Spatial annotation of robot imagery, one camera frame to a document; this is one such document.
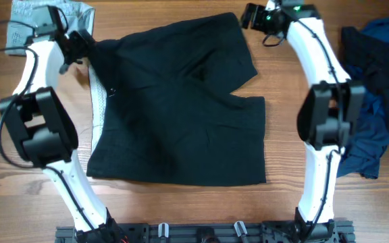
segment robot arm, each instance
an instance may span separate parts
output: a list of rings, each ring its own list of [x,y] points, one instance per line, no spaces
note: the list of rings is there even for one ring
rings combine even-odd
[[[264,42],[270,36],[281,39],[276,45],[286,39],[303,67],[310,91],[299,112],[297,127],[305,142],[306,171],[293,240],[329,238],[338,165],[355,131],[365,89],[340,66],[314,5],[303,5],[299,0],[270,0],[266,7],[249,3],[242,15],[242,27],[249,25],[267,35]],[[331,106],[331,101],[338,105]]]
[[[24,97],[15,102],[17,109],[8,107],[12,96],[0,101],[0,112],[7,112],[5,124],[21,158],[40,167],[55,184],[73,216],[78,241],[92,242],[91,237],[95,237],[115,242],[119,232],[106,236],[102,229],[109,233],[116,223],[93,192],[80,166],[76,129],[54,91],[59,74],[65,72],[72,62],[84,57],[94,41],[84,32],[83,36],[78,32],[66,36],[55,7],[39,7],[33,10],[33,14],[40,15],[41,22],[35,35],[29,39],[29,48],[38,58],[26,52],[24,73],[14,95],[25,89],[34,63],[38,62],[32,83]],[[33,127],[24,124],[38,115],[44,117],[43,124]]]

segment wrinkled fabric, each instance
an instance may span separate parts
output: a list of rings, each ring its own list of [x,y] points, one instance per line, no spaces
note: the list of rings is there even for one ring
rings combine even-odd
[[[257,74],[234,14],[105,40],[88,58],[107,93],[88,176],[265,182],[265,101],[230,94]]]
[[[364,81],[367,93],[338,176],[359,172],[376,179],[389,145],[389,18],[370,22],[361,33],[343,28],[342,43],[345,68],[353,79]]]

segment blue fabric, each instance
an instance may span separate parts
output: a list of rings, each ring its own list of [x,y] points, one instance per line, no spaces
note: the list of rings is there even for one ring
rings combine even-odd
[[[389,18],[374,20],[362,31],[367,36],[389,43]],[[362,80],[360,68],[346,65],[345,68],[354,80]],[[346,146],[337,176],[345,176],[352,172],[360,173],[369,179],[379,176],[380,158],[389,145],[389,133],[386,127],[384,102],[380,95],[366,92],[360,110],[355,135]]]

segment wood grain surface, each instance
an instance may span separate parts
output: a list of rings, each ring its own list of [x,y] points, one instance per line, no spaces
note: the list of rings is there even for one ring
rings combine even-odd
[[[316,4],[327,36],[338,50],[342,26],[363,27],[368,21],[389,16],[389,1],[329,0]],[[239,16],[247,0],[234,1],[89,1],[96,8],[94,38],[105,40],[231,11]],[[0,20],[8,19],[10,1],[0,0]],[[0,44],[5,44],[0,28]],[[118,222],[229,223],[236,220],[293,219],[303,191],[305,152],[296,133],[296,115],[307,93],[301,65],[287,43],[263,48],[260,32],[245,30],[259,75],[235,92],[263,96],[267,101],[265,169],[267,183],[232,188],[147,184],[91,179],[94,191]],[[24,57],[0,53],[0,98],[17,86]],[[92,109],[85,77],[74,75],[84,67],[71,67],[57,90],[80,138],[83,168],[90,156]],[[16,157],[5,130],[4,146]],[[389,242],[389,149],[382,157],[380,178],[366,180],[353,174],[338,179],[334,196],[336,218],[353,220],[357,242]],[[0,157],[0,242],[52,242],[56,226],[73,225],[72,217],[53,184],[38,170],[21,170]]]

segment black cable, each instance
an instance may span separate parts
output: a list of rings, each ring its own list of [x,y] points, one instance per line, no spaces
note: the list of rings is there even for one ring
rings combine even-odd
[[[337,75],[336,75],[336,70],[334,69],[334,66],[332,65],[332,62],[331,62],[331,59],[330,59],[330,56],[328,55],[328,52],[325,48],[325,46],[323,45],[321,39],[318,37],[318,35],[312,30],[310,29],[306,24],[304,24],[302,21],[300,21],[299,19],[297,19],[296,17],[294,17],[291,13],[289,13],[287,10],[285,9],[281,9],[283,11],[283,13],[285,13],[289,18],[291,18],[293,21],[295,22],[298,22],[299,24],[301,24],[301,26],[303,26],[306,30],[308,30],[311,34],[311,36],[316,39],[320,45],[320,47],[322,48],[322,51],[325,55],[325,58],[328,62],[328,65],[329,65],[329,73],[331,73],[334,77],[334,80],[336,81],[336,88],[337,88],[337,99],[338,99],[338,141],[341,141],[341,122],[343,120],[343,108],[342,108],[342,91],[341,91],[341,88],[340,88],[340,83],[338,81],[338,78],[337,78]],[[308,237],[310,237],[311,233],[313,232],[313,230],[315,229],[315,226],[317,224],[317,222],[319,221],[319,218],[321,217],[321,214],[322,214],[322,211],[323,211],[323,207],[325,206],[326,204],[326,201],[327,201],[327,195],[328,195],[328,187],[330,185],[330,174],[331,174],[331,162],[332,162],[332,153],[337,153],[339,156],[341,155],[341,148],[340,148],[340,144],[338,145],[338,151],[337,150],[332,150],[330,152],[330,154],[327,156],[327,175],[326,175],[326,182],[325,182],[325,188],[323,190],[323,196],[321,198],[321,206],[319,207],[319,210],[317,212],[317,215],[315,217],[315,220],[313,221],[313,223],[311,224],[310,228],[309,228],[309,231],[307,231],[306,235],[302,238],[301,240],[301,243],[305,243],[308,239]]]
[[[310,228],[307,231],[307,233],[305,234],[304,238],[301,240],[301,243],[305,243],[307,241],[307,239],[310,237],[311,233],[315,229],[317,222],[319,221],[319,218],[321,217],[323,207],[327,203],[328,186],[330,185],[332,153],[337,153],[338,155],[340,155],[339,151],[332,150],[330,152],[330,154],[327,156],[327,175],[326,175],[326,181],[325,181],[325,188],[323,189],[323,196],[321,198],[321,206],[319,207],[319,210],[317,211],[315,220],[310,225]]]
[[[66,15],[64,14],[64,12],[62,12],[62,9],[60,9],[59,7],[57,7],[58,11],[61,12],[62,16],[64,17],[64,20],[66,21],[66,28],[64,29],[64,34],[67,33],[68,31],[68,21],[67,21],[67,17]]]
[[[281,38],[276,44],[266,44],[266,42],[270,36],[271,36],[270,34],[267,34],[267,36],[265,36],[265,38],[263,39],[262,45],[264,47],[277,47],[278,45],[281,45],[284,41],[284,38]]]
[[[34,27],[32,27],[31,25],[29,24],[25,24],[25,23],[22,23],[22,22],[19,22],[19,21],[14,21],[14,20],[2,20],[0,21],[0,24],[6,24],[6,23],[9,23],[9,22],[13,22],[13,23],[17,23],[17,24],[21,24],[23,26],[26,26],[26,27],[29,27],[33,30],[34,32]],[[32,66],[32,70],[31,70],[31,75],[28,79],[28,81],[26,82],[26,85],[25,85],[25,88],[19,93],[19,94],[15,94],[13,99],[10,101],[9,105],[7,106],[7,109],[5,109],[5,111],[1,114],[1,119],[0,119],[0,154],[1,156],[11,165],[14,165],[18,168],[22,168],[22,169],[31,169],[31,168],[34,168],[33,165],[21,165],[19,163],[16,163],[14,161],[12,161],[4,152],[4,148],[3,148],[3,145],[2,145],[2,141],[1,141],[1,137],[2,137],[2,129],[3,129],[3,125],[4,125],[4,122],[5,122],[5,118],[7,117],[7,114],[9,113],[10,109],[13,107],[13,105],[15,105],[15,103],[17,101],[19,101],[23,96],[24,94],[26,93],[26,91],[28,91],[28,89],[30,88],[31,84],[32,84],[32,80],[34,79],[34,75],[35,75],[35,72],[37,70],[37,59],[38,59],[38,55],[37,53],[30,49],[29,47],[7,47],[7,48],[0,48],[0,51],[9,51],[9,50],[25,50],[25,51],[30,51],[33,55],[34,55],[34,64]]]
[[[63,172],[60,172],[57,169],[55,169],[54,167],[50,167],[50,166],[45,166],[45,168],[43,168],[43,169],[50,169],[51,171],[53,171],[53,172],[55,172],[57,174],[57,176],[62,181],[62,184],[66,188],[67,193],[70,196],[70,198],[72,199],[73,204],[76,207],[76,209],[78,210],[80,216],[82,216],[82,218],[85,220],[86,224],[88,224],[88,226],[91,228],[91,230],[94,230],[94,226],[92,225],[92,223],[86,217],[86,215],[84,213],[84,209],[80,207],[80,205],[78,204],[78,202],[74,198],[73,192],[70,190],[70,187],[68,186],[68,184],[67,184],[66,180],[64,179],[64,177],[62,176]]]

